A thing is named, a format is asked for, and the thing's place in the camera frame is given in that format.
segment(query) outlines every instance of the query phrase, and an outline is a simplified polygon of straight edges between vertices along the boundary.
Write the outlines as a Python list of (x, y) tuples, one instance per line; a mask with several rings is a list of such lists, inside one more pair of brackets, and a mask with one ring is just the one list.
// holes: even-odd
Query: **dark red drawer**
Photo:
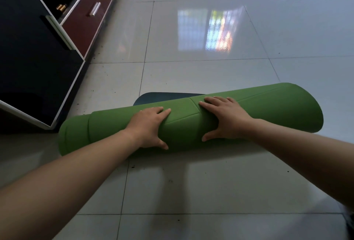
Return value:
[[(83, 56), (85, 56), (90, 47), (91, 41), (100, 26), (110, 1), (111, 0), (80, 0), (63, 24), (64, 30), (68, 33)], [(97, 2), (100, 2), (100, 6), (96, 14), (90, 16)]]

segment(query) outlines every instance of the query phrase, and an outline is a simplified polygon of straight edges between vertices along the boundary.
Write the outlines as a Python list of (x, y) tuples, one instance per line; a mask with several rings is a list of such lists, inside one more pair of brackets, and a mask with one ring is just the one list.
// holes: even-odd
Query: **black cabinet door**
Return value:
[(0, 100), (51, 126), (83, 59), (40, 0), (0, 0)]

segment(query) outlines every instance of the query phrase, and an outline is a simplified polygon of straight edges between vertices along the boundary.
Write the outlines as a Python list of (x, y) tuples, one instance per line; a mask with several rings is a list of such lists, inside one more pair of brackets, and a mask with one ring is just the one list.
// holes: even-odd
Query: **white tile floor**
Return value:
[[(117, 0), (70, 116), (151, 91), (292, 82), (354, 143), (354, 0)], [(0, 184), (55, 159), (56, 135), (0, 137)], [(347, 239), (334, 199), (254, 144), (135, 158), (61, 239)]]

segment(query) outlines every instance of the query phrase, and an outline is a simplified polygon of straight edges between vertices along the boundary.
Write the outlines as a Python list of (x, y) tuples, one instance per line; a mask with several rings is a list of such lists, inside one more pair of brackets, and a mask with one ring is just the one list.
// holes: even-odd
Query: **rolled yoga mat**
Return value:
[[(171, 108), (170, 115), (159, 128), (159, 137), (165, 141), (168, 151), (188, 150), (221, 145), (240, 140), (212, 139), (202, 142), (202, 136), (217, 128), (218, 119), (198, 102), (206, 96), (232, 97), (253, 118), (317, 132), (322, 128), (323, 115), (317, 101), (303, 88), (291, 83), (277, 83), (241, 90), (198, 95), (126, 108), (95, 111), (91, 114), (67, 119), (59, 131), (59, 150), (68, 154), (90, 143), (104, 139), (124, 129), (130, 118), (144, 108), (162, 106)], [(159, 148), (140, 149), (136, 153), (166, 152)]]

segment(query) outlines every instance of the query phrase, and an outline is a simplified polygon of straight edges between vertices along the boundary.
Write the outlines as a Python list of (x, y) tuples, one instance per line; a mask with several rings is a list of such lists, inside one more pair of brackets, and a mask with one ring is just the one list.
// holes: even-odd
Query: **left hand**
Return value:
[(160, 147), (168, 150), (165, 142), (159, 139), (157, 133), (161, 122), (170, 114), (171, 109), (162, 111), (163, 107), (146, 108), (135, 113), (126, 127), (130, 133), (140, 142), (141, 148)]

